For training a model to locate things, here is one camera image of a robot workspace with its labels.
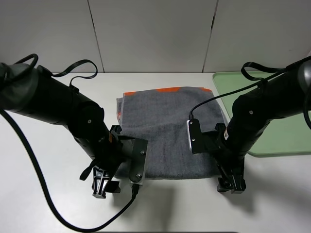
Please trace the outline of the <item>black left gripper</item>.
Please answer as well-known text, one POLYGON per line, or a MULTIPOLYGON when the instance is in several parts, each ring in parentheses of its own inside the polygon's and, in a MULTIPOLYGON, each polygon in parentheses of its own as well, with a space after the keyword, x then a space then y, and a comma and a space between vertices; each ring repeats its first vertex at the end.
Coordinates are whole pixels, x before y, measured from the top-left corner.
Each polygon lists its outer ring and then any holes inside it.
POLYGON ((109 181, 108 174, 115 174, 122 163, 132 158, 134 137, 121 134, 120 125, 112 125, 108 134, 98 140, 98 161, 93 168, 93 196, 105 199, 107 193, 120 193, 119 181, 109 181))

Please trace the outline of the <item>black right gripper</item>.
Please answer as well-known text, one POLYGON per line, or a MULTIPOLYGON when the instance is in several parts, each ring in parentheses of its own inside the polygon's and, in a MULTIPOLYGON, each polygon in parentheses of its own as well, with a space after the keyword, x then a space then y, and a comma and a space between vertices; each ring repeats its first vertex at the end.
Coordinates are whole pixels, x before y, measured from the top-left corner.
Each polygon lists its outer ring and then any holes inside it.
POLYGON ((215 159, 220 177, 218 178, 217 191, 232 194, 241 194, 246 189, 244 180, 244 159, 230 149, 225 142, 224 123, 217 123, 215 130, 206 132, 206 149, 215 159))

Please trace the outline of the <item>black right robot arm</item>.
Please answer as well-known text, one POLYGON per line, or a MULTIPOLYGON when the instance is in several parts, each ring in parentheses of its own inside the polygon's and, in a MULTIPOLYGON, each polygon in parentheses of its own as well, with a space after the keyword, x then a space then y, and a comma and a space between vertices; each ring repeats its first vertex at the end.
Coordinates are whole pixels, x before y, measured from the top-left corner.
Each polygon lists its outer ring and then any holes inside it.
POLYGON ((233 103, 233 116, 227 125, 218 123, 205 133, 206 148, 216 160, 221 176, 217 191, 242 193, 244 157, 272 120, 303 114, 311 124, 311 59, 286 67, 270 81, 240 95, 233 103))

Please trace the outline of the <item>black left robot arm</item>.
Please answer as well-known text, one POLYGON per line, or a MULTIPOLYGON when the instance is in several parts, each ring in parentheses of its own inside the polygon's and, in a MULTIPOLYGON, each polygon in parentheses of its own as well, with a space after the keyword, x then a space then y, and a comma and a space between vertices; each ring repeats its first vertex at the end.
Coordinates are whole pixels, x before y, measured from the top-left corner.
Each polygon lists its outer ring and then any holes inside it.
POLYGON ((2 63, 0 109, 64 126, 92 160, 80 179, 84 181, 93 173, 96 197, 120 192, 119 182, 112 178, 129 155, 126 144, 105 125, 104 109, 78 88, 57 81, 43 66, 2 63))

